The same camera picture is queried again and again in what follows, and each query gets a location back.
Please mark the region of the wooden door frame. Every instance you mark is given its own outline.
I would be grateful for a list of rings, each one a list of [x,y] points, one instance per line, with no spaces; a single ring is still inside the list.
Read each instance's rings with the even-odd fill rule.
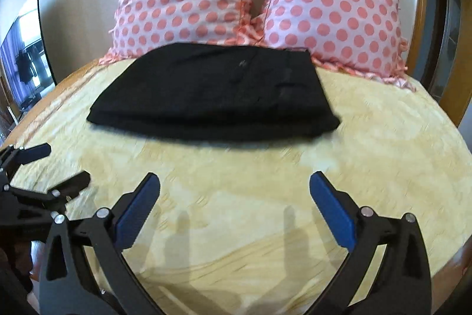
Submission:
[[[471,0],[402,0],[408,73],[456,125],[471,106]]]

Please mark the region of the right pink polka dot pillow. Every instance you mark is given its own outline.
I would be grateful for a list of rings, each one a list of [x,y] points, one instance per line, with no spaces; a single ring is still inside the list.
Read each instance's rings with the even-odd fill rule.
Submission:
[[[308,50],[327,70],[411,89],[402,54],[399,0],[265,0],[254,18],[256,42]]]

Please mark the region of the black pants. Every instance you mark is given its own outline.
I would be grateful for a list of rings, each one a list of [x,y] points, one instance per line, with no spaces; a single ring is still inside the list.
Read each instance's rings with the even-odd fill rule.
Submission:
[[[317,138],[340,125],[308,52],[190,43],[136,59],[87,120],[148,137],[215,142]]]

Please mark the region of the yellow orange patterned bedspread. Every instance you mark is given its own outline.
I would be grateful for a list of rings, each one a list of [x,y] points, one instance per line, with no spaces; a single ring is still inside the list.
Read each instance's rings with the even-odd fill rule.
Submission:
[[[61,82],[7,137],[49,157],[22,167],[15,186],[43,191],[80,171],[91,183],[68,206],[86,218],[158,175],[161,194],[124,255],[168,314],[302,314],[346,256],[314,204],[322,171],[378,214],[418,218],[440,306],[471,266],[471,152],[437,102],[318,70],[341,119],[314,141],[258,145],[162,141],[104,130],[90,106],[127,67],[91,63]]]

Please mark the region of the black flat screen television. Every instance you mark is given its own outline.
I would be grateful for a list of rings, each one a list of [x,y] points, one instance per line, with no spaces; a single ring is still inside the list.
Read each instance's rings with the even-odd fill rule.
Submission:
[[[1,44],[1,64],[14,104],[30,110],[56,86],[42,36],[39,0],[26,0]]]

